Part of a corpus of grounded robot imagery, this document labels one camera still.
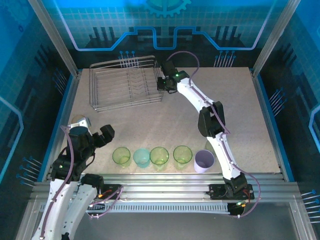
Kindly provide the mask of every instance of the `purple plastic cup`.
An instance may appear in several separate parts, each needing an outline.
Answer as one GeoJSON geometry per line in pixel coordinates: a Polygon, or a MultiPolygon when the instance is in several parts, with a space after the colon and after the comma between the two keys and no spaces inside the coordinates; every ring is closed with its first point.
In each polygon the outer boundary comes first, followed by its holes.
{"type": "Polygon", "coordinates": [[[215,163],[215,156],[209,150],[198,151],[194,156],[194,170],[202,174],[210,169],[215,163]]]}

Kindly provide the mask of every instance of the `light blue plastic cup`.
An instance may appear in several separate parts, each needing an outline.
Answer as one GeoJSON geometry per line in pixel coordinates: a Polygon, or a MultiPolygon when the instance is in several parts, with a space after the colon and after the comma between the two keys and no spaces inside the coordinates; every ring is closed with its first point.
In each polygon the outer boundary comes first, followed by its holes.
{"type": "Polygon", "coordinates": [[[145,169],[150,164],[150,152],[148,149],[139,148],[133,154],[133,160],[139,168],[145,169]]]}

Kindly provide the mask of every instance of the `dish rack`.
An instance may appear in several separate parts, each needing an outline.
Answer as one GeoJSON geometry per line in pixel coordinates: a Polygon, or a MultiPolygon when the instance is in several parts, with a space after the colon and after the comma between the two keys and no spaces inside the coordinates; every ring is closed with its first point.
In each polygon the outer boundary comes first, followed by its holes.
{"type": "Polygon", "coordinates": [[[161,102],[161,71],[153,55],[120,58],[90,66],[90,105],[98,112],[161,102]]]}

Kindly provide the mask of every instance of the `gear logo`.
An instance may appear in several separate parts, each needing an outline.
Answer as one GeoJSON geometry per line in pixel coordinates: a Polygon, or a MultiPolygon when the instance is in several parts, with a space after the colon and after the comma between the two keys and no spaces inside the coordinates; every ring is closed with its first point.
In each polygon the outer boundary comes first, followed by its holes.
{"type": "Polygon", "coordinates": [[[25,21],[29,16],[27,0],[0,0],[0,6],[7,9],[18,23],[25,21]]]}
{"type": "Polygon", "coordinates": [[[187,9],[187,4],[191,4],[191,0],[147,0],[145,9],[149,13],[155,14],[157,18],[163,16],[173,17],[174,14],[180,14],[181,10],[187,9]]]}

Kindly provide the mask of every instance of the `beige table surface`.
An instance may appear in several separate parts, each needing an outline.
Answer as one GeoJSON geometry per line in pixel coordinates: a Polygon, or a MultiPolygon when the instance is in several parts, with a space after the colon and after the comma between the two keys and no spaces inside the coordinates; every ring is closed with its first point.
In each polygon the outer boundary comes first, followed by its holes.
{"type": "MultiPolygon", "coordinates": [[[[195,68],[179,68],[191,75],[195,68]]],[[[231,135],[228,143],[238,165],[252,173],[278,173],[279,168],[274,149],[263,118],[247,67],[203,67],[193,78],[194,83],[214,101],[223,104],[226,126],[231,135]]],[[[181,94],[165,93],[162,102],[146,104],[103,113],[97,113],[89,104],[89,70],[81,75],[69,124],[76,115],[84,115],[91,121],[91,132],[111,124],[115,130],[113,141],[98,148],[94,163],[84,173],[92,174],[131,174],[156,173],[152,164],[139,168],[132,160],[127,168],[117,166],[112,153],[117,147],[125,146],[133,156],[135,150],[157,146],[165,147],[169,162],[164,173],[195,173],[194,159],[183,170],[174,165],[173,151],[179,145],[191,148],[193,155],[204,149],[206,138],[198,130],[198,113],[192,104],[181,94]]],[[[216,160],[208,171],[221,173],[216,160]]]]}

